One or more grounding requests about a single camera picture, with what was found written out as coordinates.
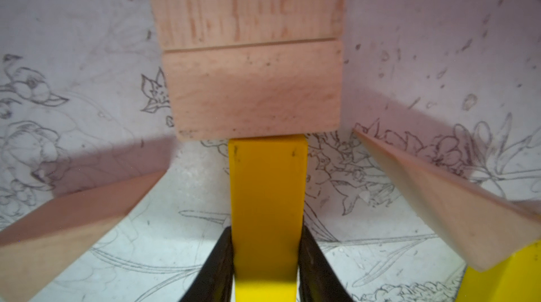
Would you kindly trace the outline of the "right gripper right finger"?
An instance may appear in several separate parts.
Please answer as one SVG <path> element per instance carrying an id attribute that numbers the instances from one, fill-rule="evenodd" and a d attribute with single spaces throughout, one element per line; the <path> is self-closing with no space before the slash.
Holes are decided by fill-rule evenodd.
<path id="1" fill-rule="evenodd" d="M 307 226 L 299 247 L 300 301 L 353 302 Z"/>

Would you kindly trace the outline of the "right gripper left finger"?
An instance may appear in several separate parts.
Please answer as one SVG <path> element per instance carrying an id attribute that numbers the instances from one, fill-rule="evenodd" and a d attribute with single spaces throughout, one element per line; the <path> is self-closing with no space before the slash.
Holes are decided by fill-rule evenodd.
<path id="1" fill-rule="evenodd" d="M 180 302 L 229 302 L 233 276 L 232 232 L 227 227 Z"/>

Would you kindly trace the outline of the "yellow bar block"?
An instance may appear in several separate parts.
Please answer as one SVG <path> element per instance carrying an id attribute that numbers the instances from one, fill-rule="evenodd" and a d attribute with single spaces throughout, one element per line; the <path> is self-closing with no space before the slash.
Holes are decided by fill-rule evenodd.
<path id="1" fill-rule="evenodd" d="M 540 302 L 540 242 L 484 272 L 466 268 L 455 301 Z"/>
<path id="2" fill-rule="evenodd" d="M 228 152 L 235 300 L 295 301 L 307 139 L 232 139 Z"/>

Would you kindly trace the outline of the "natural wood triangle block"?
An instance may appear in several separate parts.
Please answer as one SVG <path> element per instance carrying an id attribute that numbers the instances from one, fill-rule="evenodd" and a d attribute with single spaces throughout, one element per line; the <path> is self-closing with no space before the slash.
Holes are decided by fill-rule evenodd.
<path id="1" fill-rule="evenodd" d="M 540 240 L 540 217 L 359 130 L 354 133 L 418 217 L 468 266 L 489 270 Z"/>
<path id="2" fill-rule="evenodd" d="M 59 196 L 1 231 L 1 300 L 29 301 L 117 226 L 165 175 Z"/>

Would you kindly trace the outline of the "square natural wood block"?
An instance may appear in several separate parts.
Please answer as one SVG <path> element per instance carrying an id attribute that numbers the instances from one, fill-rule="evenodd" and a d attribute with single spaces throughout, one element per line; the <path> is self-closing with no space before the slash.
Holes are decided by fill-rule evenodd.
<path id="1" fill-rule="evenodd" d="M 340 126 L 345 0 L 150 0 L 180 141 Z"/>

